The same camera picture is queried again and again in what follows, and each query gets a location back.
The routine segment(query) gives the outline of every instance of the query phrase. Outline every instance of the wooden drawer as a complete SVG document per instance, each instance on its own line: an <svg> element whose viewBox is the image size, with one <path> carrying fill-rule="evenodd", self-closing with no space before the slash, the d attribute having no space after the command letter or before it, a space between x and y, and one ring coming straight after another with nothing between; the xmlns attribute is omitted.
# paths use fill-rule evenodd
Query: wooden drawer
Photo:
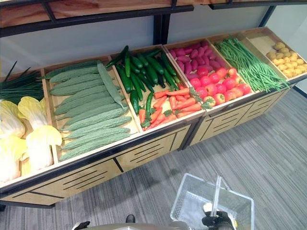
<svg viewBox="0 0 307 230"><path fill-rule="evenodd" d="M122 151L116 159L124 171L152 161L170 151L178 149L189 127L190 125L179 128L159 138Z"/></svg>

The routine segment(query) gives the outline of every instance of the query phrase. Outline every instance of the gray carpet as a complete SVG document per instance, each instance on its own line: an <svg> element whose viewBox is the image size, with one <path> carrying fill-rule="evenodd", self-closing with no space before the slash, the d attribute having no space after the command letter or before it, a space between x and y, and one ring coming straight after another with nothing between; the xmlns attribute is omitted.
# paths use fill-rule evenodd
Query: gray carpet
<svg viewBox="0 0 307 230"><path fill-rule="evenodd" d="M208 181L219 174L255 201L258 230L307 229L307 99L291 90L268 113L174 151L104 184L63 200L53 209L7 207L1 230L70 230L124 222L168 225L184 173Z"/></svg>

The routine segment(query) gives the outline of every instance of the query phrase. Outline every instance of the red tomato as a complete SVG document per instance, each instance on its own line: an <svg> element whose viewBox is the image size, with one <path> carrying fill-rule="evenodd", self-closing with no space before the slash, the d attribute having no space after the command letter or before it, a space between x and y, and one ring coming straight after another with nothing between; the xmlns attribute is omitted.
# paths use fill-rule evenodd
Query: red tomato
<svg viewBox="0 0 307 230"><path fill-rule="evenodd" d="M226 102L226 99L225 99L224 95L221 94L221 93L217 93L216 95L213 96L213 98L216 101L215 105L223 104L223 103Z"/></svg>
<svg viewBox="0 0 307 230"><path fill-rule="evenodd" d="M247 85L247 84L240 84L240 85L239 85L239 88L243 90L243 94L244 94L244 95L251 92L251 88L250 88L250 86Z"/></svg>
<svg viewBox="0 0 307 230"><path fill-rule="evenodd" d="M236 98L236 94L235 92L233 92L232 90L228 90L224 93L225 99L226 101L231 101L234 100Z"/></svg>
<svg viewBox="0 0 307 230"><path fill-rule="evenodd" d="M223 84L218 83L218 84L216 84L215 86L216 86L216 88L217 88L217 92L218 92L218 93L224 93L224 92L226 92L226 86L224 86Z"/></svg>
<svg viewBox="0 0 307 230"><path fill-rule="evenodd" d="M198 78L191 79L190 83L195 89L201 86L201 81Z"/></svg>
<svg viewBox="0 0 307 230"><path fill-rule="evenodd" d="M243 78L241 78L241 77L238 76L238 75L235 75L235 76L233 76L232 78L235 79L235 81L236 81L236 86L238 86L239 84L243 84L243 83L244 83Z"/></svg>
<svg viewBox="0 0 307 230"><path fill-rule="evenodd" d="M220 79L223 79L224 77L226 77L227 74L227 70L224 67L220 67L216 73L220 76Z"/></svg>
<svg viewBox="0 0 307 230"><path fill-rule="evenodd" d="M203 87L196 88L196 92L200 94L200 98L205 98L208 95L208 92Z"/></svg>
<svg viewBox="0 0 307 230"><path fill-rule="evenodd" d="M209 79L212 83L218 83L220 81L220 76L217 73L212 73L209 75Z"/></svg>
<svg viewBox="0 0 307 230"><path fill-rule="evenodd" d="M211 84L211 80L208 76L201 77L201 86L205 87L206 85Z"/></svg>
<svg viewBox="0 0 307 230"><path fill-rule="evenodd" d="M230 77L234 77L236 75L236 69L235 68L229 68L227 73L230 75Z"/></svg>
<svg viewBox="0 0 307 230"><path fill-rule="evenodd" d="M208 75L208 69L206 67L204 67L204 66L199 66L197 68L197 74L200 77L207 76Z"/></svg>
<svg viewBox="0 0 307 230"><path fill-rule="evenodd" d="M234 87L233 89L231 89L231 91L235 92L236 98L242 97L244 95L243 90L239 87Z"/></svg>
<svg viewBox="0 0 307 230"><path fill-rule="evenodd" d="M217 93L217 88L214 84L206 85L205 89L208 92L208 96L213 96Z"/></svg>
<svg viewBox="0 0 307 230"><path fill-rule="evenodd" d="M227 78L223 81L223 85L226 87L227 90L230 90L236 86L236 81L233 78Z"/></svg>
<svg viewBox="0 0 307 230"><path fill-rule="evenodd" d="M204 101L205 103L208 103L208 105L211 106L211 107L214 107L215 104L216 104L215 99L214 99L213 97L211 97L211 96L205 97L205 98L203 99L203 101Z"/></svg>

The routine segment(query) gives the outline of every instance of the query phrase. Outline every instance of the wire shopping basket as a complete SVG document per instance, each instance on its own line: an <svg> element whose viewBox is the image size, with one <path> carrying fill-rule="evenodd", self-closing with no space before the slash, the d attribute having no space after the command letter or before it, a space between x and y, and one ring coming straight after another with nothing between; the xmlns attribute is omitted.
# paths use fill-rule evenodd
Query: wire shopping basket
<svg viewBox="0 0 307 230"><path fill-rule="evenodd" d="M205 230L202 218L205 216L202 208L212 203L211 216L216 210L232 214L237 223L237 230L254 230L254 200L248 196L221 187L222 177L216 184L186 173L181 181L170 217L172 220L186 222L191 229Z"/></svg>

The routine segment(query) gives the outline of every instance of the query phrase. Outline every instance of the orange carrot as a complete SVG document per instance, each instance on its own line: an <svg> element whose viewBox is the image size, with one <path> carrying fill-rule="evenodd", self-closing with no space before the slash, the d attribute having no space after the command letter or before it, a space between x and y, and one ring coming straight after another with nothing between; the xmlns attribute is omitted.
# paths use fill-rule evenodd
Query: orange carrot
<svg viewBox="0 0 307 230"><path fill-rule="evenodd" d="M158 118L161 112L162 112L162 108L158 108L153 114L151 114L150 118L152 120L150 121L150 123L153 123Z"/></svg>
<svg viewBox="0 0 307 230"><path fill-rule="evenodd" d="M139 110L139 117L140 117L140 123L142 124L145 120L145 117L146 117L146 110L145 109Z"/></svg>
<svg viewBox="0 0 307 230"><path fill-rule="evenodd" d="M153 123L151 123L150 124L150 126L148 127L148 129L150 129L150 128L154 128L154 127L156 127L156 126L158 126L161 122L163 122L165 120L165 114L160 114L159 116L158 116L158 118L153 122Z"/></svg>
<svg viewBox="0 0 307 230"><path fill-rule="evenodd" d="M166 95L163 96L163 97L161 97L155 104L153 104L154 108L155 108L155 109L160 108L160 107L163 105L163 103L165 102L166 98L167 98Z"/></svg>
<svg viewBox="0 0 307 230"><path fill-rule="evenodd" d="M181 112L191 112L191 111L199 111L201 110L201 104L196 103L194 105L190 105L188 107L185 107L183 109L181 109Z"/></svg>
<svg viewBox="0 0 307 230"><path fill-rule="evenodd" d="M192 114L194 111L190 111L190 112L183 112L183 113L179 113L177 114L177 118L182 118L184 116L187 116L189 114Z"/></svg>
<svg viewBox="0 0 307 230"><path fill-rule="evenodd" d="M184 98L184 96L177 95L177 96L175 96L175 97L176 97L176 100L179 101L179 102L184 102L184 101L186 101L186 99Z"/></svg>
<svg viewBox="0 0 307 230"><path fill-rule="evenodd" d="M174 109L182 109L191 105L194 105L196 100L194 98L189 98L185 102L178 104Z"/></svg>
<svg viewBox="0 0 307 230"><path fill-rule="evenodd" d="M184 88L182 90L168 92L167 95L168 96L176 96L176 95L187 95L189 93L190 93L190 89L189 88Z"/></svg>
<svg viewBox="0 0 307 230"><path fill-rule="evenodd" d="M155 99L158 99L160 97L163 97L163 96L166 96L166 94L169 92L169 90L164 90L164 91L161 91L161 92L155 92L153 94L154 98Z"/></svg>
<svg viewBox="0 0 307 230"><path fill-rule="evenodd" d="M175 96L171 96L171 97L169 98L169 103L171 104L172 110L174 110L175 107L177 106L176 97L175 97Z"/></svg>
<svg viewBox="0 0 307 230"><path fill-rule="evenodd" d="M176 119L177 119L176 116L174 114L171 114L163 122L161 122L160 125L163 125L165 123L168 123L168 122L176 120Z"/></svg>

